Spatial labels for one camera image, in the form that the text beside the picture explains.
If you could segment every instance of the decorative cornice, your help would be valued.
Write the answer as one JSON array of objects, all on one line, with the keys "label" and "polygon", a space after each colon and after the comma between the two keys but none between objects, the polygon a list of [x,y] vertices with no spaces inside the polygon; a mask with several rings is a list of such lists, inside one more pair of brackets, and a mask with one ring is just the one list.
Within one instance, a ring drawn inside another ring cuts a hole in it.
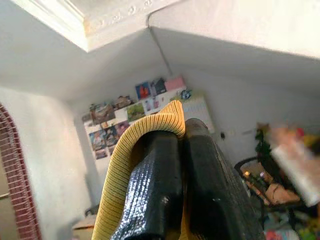
[{"label": "decorative cornice", "polygon": [[150,13],[180,0],[105,1],[83,15],[70,0],[11,0],[86,52],[147,27]]}]

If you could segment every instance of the calendar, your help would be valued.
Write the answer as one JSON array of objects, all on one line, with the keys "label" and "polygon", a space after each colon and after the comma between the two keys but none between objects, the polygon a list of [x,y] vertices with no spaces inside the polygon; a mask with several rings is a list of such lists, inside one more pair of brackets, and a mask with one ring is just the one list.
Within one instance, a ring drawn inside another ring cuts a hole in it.
[{"label": "calendar", "polygon": [[171,98],[171,100],[179,100],[182,103],[185,121],[192,118],[200,119],[208,127],[211,134],[215,132],[203,92],[190,91],[188,99],[182,99],[181,95],[177,95]]}]

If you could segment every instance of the arch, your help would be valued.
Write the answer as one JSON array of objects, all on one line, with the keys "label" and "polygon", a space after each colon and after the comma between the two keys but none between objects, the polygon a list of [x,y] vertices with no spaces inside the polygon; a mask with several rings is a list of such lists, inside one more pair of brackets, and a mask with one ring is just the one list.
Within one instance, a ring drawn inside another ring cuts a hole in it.
[{"label": "arch", "polygon": [[42,240],[17,127],[0,103],[0,152],[21,240]]}]

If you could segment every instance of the white wall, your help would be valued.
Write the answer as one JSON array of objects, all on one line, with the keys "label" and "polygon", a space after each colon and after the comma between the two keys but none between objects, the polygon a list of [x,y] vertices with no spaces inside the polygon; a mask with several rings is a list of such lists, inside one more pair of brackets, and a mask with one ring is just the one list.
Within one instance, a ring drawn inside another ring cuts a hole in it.
[{"label": "white wall", "polygon": [[66,105],[0,88],[17,126],[44,240],[70,240],[71,227],[91,206],[87,168]]},{"label": "white wall", "polygon": [[221,131],[227,133],[225,142],[218,143],[233,164],[255,155],[257,122],[296,125],[308,132],[320,130],[320,99],[196,69],[174,69],[183,73],[188,87],[205,92],[216,127],[215,138],[219,139]]}]

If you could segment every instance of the yellow ribbed fabric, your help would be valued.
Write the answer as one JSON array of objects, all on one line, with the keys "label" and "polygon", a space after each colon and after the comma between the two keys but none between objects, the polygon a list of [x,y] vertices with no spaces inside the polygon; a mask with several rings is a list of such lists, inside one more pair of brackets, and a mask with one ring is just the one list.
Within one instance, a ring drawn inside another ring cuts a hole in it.
[{"label": "yellow ribbed fabric", "polygon": [[[185,130],[182,104],[175,100],[159,113],[139,119],[124,132],[111,156],[92,240],[109,240],[121,220],[132,162],[135,161],[132,150],[137,141],[144,134],[152,131],[172,132],[181,139]],[[180,239],[188,239],[184,221],[182,221]]]}]

